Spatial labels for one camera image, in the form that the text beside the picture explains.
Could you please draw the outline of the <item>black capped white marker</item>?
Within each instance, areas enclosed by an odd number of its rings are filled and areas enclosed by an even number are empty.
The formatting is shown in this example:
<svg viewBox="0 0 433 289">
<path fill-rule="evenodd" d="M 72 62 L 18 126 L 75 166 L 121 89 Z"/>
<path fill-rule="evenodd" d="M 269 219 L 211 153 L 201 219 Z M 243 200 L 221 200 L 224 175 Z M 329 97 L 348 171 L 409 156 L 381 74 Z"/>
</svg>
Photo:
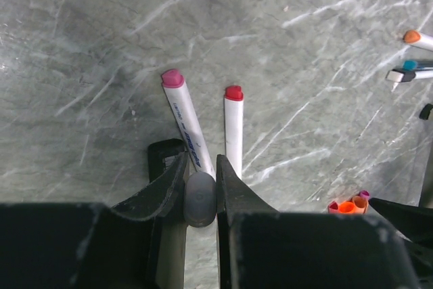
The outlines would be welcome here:
<svg viewBox="0 0 433 289">
<path fill-rule="evenodd" d="M 386 80 L 394 83 L 408 83 L 413 80 L 431 79 L 432 75 L 432 70 L 393 69 L 386 75 Z"/>
</svg>

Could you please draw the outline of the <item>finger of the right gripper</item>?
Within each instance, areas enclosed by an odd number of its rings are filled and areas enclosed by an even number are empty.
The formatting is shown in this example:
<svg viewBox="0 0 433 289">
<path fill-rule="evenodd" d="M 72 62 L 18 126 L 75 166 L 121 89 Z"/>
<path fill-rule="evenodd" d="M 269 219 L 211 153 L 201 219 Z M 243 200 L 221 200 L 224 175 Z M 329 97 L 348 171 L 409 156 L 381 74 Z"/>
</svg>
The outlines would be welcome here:
<svg viewBox="0 0 433 289">
<path fill-rule="evenodd" d="M 432 209 L 371 198 L 369 205 L 406 238 L 419 245 L 432 245 Z"/>
</svg>

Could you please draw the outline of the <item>red capped white marker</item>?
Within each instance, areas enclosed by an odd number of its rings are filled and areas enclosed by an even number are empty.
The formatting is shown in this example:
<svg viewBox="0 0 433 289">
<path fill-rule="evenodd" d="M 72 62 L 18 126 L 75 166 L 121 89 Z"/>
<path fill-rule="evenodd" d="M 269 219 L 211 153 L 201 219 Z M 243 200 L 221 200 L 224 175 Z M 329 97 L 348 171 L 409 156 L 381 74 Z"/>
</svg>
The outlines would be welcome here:
<svg viewBox="0 0 433 289">
<path fill-rule="evenodd" d="M 239 85 L 226 88 L 224 95 L 225 155 L 236 175 L 242 178 L 244 94 Z"/>
</svg>

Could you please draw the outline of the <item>orange capped white marker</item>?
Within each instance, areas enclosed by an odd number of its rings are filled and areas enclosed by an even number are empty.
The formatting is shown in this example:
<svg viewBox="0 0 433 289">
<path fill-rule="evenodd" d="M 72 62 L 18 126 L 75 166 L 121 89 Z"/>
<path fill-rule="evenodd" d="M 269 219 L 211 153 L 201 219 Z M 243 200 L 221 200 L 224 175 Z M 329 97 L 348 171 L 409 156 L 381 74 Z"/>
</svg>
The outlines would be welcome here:
<svg viewBox="0 0 433 289">
<path fill-rule="evenodd" d="M 433 37 L 417 30 L 408 30 L 403 36 L 403 41 L 410 46 L 433 51 Z"/>
</svg>

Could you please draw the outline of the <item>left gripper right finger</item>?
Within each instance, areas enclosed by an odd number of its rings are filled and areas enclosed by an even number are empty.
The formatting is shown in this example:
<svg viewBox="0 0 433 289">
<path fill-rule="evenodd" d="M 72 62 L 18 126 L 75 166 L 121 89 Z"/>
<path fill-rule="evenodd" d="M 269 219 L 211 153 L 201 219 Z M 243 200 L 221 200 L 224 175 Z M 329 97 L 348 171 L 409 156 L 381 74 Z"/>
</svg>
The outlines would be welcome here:
<svg viewBox="0 0 433 289">
<path fill-rule="evenodd" d="M 237 213 L 277 212 L 237 176 L 226 156 L 218 155 L 216 163 L 217 220 L 219 223 L 226 222 L 230 225 Z"/>
</svg>

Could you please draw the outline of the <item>pink pen cap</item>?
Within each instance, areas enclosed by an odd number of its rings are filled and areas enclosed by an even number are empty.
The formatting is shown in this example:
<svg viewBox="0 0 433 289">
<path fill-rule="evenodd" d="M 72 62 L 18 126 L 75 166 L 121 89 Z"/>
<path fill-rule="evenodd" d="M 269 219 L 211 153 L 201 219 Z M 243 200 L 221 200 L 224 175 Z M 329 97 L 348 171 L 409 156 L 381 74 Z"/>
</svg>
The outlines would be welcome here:
<svg viewBox="0 0 433 289">
<path fill-rule="evenodd" d="M 369 193 L 367 190 L 361 190 L 361 191 L 359 192 L 359 196 L 360 196 L 361 198 L 366 199 L 366 200 L 369 200 L 369 199 L 370 199 L 370 193 Z"/>
</svg>

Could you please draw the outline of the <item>dark blue pen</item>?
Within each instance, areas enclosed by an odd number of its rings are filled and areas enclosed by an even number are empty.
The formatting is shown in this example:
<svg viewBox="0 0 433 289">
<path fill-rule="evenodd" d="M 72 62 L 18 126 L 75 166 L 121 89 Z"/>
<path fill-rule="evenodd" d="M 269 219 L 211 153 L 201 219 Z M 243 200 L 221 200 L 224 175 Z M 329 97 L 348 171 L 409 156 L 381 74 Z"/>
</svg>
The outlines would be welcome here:
<svg viewBox="0 0 433 289">
<path fill-rule="evenodd" d="M 432 70 L 432 60 L 406 60 L 403 63 L 403 69 L 405 70 Z"/>
</svg>

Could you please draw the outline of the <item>red pen cap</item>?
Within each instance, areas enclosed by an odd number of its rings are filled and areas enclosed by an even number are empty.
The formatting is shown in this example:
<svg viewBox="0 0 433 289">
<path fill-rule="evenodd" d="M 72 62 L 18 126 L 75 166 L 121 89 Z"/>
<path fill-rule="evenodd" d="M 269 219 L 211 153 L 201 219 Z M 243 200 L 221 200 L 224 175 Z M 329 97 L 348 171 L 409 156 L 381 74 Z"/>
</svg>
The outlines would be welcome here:
<svg viewBox="0 0 433 289">
<path fill-rule="evenodd" d="M 339 213 L 339 204 L 335 201 L 331 202 L 328 206 L 327 206 L 327 212 L 329 214 L 336 214 Z"/>
</svg>

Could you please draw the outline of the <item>pink capped white marker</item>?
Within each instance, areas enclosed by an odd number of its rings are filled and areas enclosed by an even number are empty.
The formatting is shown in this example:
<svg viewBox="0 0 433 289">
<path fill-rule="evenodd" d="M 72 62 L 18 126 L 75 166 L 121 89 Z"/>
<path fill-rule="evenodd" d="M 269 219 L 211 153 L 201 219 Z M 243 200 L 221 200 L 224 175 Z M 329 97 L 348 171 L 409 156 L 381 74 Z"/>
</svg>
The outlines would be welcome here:
<svg viewBox="0 0 433 289">
<path fill-rule="evenodd" d="M 212 160 L 184 76 L 177 69 L 162 74 L 162 87 L 197 171 L 215 178 Z"/>
</svg>

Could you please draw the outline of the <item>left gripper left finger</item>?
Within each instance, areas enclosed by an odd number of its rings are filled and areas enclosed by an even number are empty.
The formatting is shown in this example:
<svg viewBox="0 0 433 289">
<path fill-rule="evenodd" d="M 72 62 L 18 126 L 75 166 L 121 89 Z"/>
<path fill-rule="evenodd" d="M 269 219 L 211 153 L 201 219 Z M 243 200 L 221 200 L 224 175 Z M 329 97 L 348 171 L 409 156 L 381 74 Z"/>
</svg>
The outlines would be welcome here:
<svg viewBox="0 0 433 289">
<path fill-rule="evenodd" d="M 133 221 L 148 221 L 158 216 L 180 192 L 183 176 L 189 167 L 187 152 L 175 156 L 172 164 L 156 180 L 133 194 L 130 198 L 114 205 L 112 210 Z"/>
</svg>

